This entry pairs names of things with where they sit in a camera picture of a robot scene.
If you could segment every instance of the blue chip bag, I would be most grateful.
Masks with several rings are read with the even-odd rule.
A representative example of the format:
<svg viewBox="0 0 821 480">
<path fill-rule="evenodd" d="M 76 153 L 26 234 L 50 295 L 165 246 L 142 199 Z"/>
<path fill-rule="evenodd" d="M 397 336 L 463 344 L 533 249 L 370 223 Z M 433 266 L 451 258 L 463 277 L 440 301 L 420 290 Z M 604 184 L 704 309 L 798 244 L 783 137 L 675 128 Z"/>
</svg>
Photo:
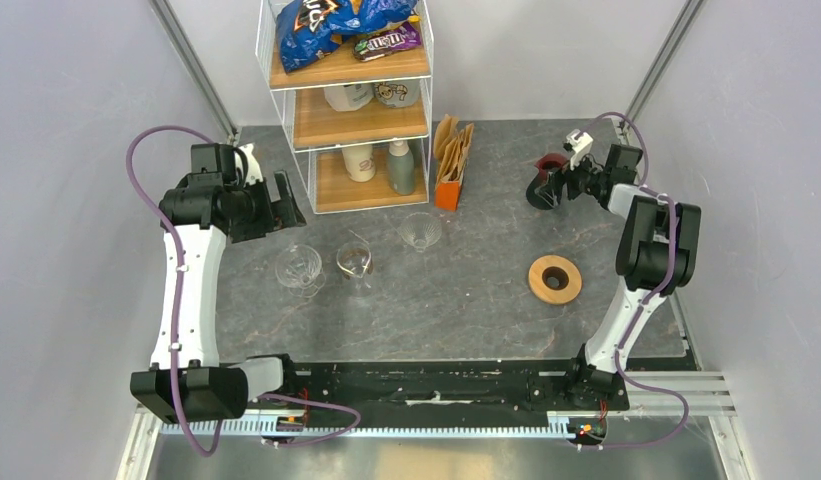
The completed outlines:
<svg viewBox="0 0 821 480">
<path fill-rule="evenodd" d="M 277 18 L 277 42 L 289 73 L 336 51 L 353 35 L 406 20 L 418 0 L 293 0 Z"/>
</svg>

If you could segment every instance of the shelf unit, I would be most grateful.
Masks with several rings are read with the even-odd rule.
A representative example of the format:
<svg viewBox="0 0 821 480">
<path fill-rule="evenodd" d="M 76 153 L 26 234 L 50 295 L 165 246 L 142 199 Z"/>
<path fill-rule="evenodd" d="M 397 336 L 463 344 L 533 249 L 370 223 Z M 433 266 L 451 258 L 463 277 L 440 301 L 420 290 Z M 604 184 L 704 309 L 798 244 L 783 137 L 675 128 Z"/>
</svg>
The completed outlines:
<svg viewBox="0 0 821 480">
<path fill-rule="evenodd" d="M 263 0 L 256 55 L 313 212 L 428 202 L 434 38 L 425 0 L 416 6 L 420 21 L 414 24 L 423 48 L 364 63 L 353 57 L 353 41 L 347 41 L 316 63 L 287 74 L 274 33 L 275 19 L 288 3 Z M 390 80 L 418 80 L 419 100 L 410 107 L 389 108 L 374 99 L 357 111 L 337 112 L 324 97 L 327 86 Z M 410 195 L 398 195 L 389 187 L 385 142 L 393 140 L 407 140 L 416 156 L 417 188 Z M 365 144 L 375 144 L 377 173 L 369 182 L 356 183 L 345 172 L 340 148 Z"/>
</svg>

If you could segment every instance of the wooden coaster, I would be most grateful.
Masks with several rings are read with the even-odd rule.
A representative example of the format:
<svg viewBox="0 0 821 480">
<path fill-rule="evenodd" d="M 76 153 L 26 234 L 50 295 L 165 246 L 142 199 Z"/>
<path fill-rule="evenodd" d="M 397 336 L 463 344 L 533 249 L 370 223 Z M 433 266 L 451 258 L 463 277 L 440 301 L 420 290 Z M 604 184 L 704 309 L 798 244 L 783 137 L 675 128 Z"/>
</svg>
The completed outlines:
<svg viewBox="0 0 821 480">
<path fill-rule="evenodd" d="M 557 255 L 538 258 L 528 270 L 528 284 L 540 300 L 552 305 L 569 303 L 581 293 L 581 272 L 568 259 Z"/>
</svg>

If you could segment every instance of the wine glass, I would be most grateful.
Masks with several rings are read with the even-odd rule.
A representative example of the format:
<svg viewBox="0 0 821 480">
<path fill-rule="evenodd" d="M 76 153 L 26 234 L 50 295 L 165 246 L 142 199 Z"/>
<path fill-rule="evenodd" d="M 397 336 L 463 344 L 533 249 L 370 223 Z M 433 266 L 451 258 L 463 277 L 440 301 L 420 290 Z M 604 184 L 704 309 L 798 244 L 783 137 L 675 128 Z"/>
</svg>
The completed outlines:
<svg viewBox="0 0 821 480">
<path fill-rule="evenodd" d="M 296 297 L 310 298 L 325 285 L 322 257 L 307 245 L 293 244 L 275 261 L 275 275 Z"/>
<path fill-rule="evenodd" d="M 401 222 L 398 233 L 407 245 L 424 252 L 442 237 L 442 222 L 430 213 L 417 212 Z"/>
<path fill-rule="evenodd" d="M 343 277 L 352 282 L 352 296 L 365 297 L 372 292 L 369 276 L 374 271 L 372 251 L 360 241 L 348 242 L 336 252 L 336 264 Z"/>
</svg>

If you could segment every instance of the metal frame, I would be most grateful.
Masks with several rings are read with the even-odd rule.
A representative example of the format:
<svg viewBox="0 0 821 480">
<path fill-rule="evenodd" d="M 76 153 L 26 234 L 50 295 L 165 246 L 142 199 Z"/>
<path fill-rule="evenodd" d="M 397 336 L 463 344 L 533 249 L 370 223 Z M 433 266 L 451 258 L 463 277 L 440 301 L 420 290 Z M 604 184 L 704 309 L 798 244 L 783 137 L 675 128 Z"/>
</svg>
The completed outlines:
<svg viewBox="0 0 821 480">
<path fill-rule="evenodd" d="M 654 62 L 652 62 L 651 67 L 649 67 L 648 73 L 646 73 L 646 77 L 643 79 L 643 83 L 640 84 L 640 88 L 637 90 L 637 93 L 631 101 L 631 105 L 626 111 L 626 115 L 631 120 L 636 121 L 642 112 L 643 107 L 654 91 L 655 85 L 660 81 L 660 77 L 663 76 L 666 66 L 675 55 L 678 45 L 684 39 L 684 36 L 690 29 L 690 25 L 692 25 L 696 19 L 696 15 L 704 2 L 705 0 L 687 0 L 684 7 L 681 8 L 681 12 L 675 19 L 675 24 L 672 25 L 672 29 L 669 30 L 669 35 L 667 35 L 666 40 L 663 41 L 663 45 L 657 52 L 657 56 Z"/>
<path fill-rule="evenodd" d="M 546 376 L 560 372 L 544 372 Z M 629 372 L 634 379 L 649 385 L 669 388 L 682 393 L 690 403 L 690 416 L 707 417 L 713 430 L 720 460 L 728 480 L 752 480 L 754 473 L 745 454 L 742 429 L 738 422 L 734 403 L 718 372 Z M 629 386 L 631 409 L 611 411 L 609 416 L 622 418 L 677 417 L 681 406 L 674 398 L 655 395 Z M 324 435 L 330 429 L 312 429 L 304 432 L 277 432 L 275 419 L 289 414 L 301 414 L 300 410 L 271 412 L 249 410 L 240 420 L 228 422 L 222 436 L 271 434 L 272 436 Z M 524 429 L 356 429 L 349 437 L 379 438 L 562 438 L 570 418 L 591 417 L 596 412 L 548 412 L 548 428 Z M 213 423 L 195 424 L 193 432 L 199 436 L 212 435 Z M 133 427 L 119 466 L 119 480 L 140 480 L 148 475 L 151 456 L 160 435 L 177 435 L 177 425 L 163 425 L 145 408 L 139 407 L 134 414 Z"/>
<path fill-rule="evenodd" d="M 207 101 L 207 105 L 210 107 L 219 127 L 227 134 L 228 143 L 234 144 L 238 138 L 239 130 L 227 113 L 216 89 L 213 88 L 210 77 L 207 76 L 207 72 L 201 65 L 201 61 L 198 59 L 195 49 L 192 48 L 192 44 L 189 43 L 189 38 L 183 31 L 183 26 L 181 26 L 180 21 L 177 19 L 177 15 L 174 13 L 174 9 L 169 3 L 169 0 L 149 0 L 148 3 L 151 4 L 151 8 L 154 9 L 157 18 L 160 19 L 160 24 L 163 26 L 166 34 L 168 34 L 175 51 L 177 51 L 177 54 L 183 61 L 183 65 L 189 72 L 189 76 L 195 81 L 195 85 Z"/>
</svg>

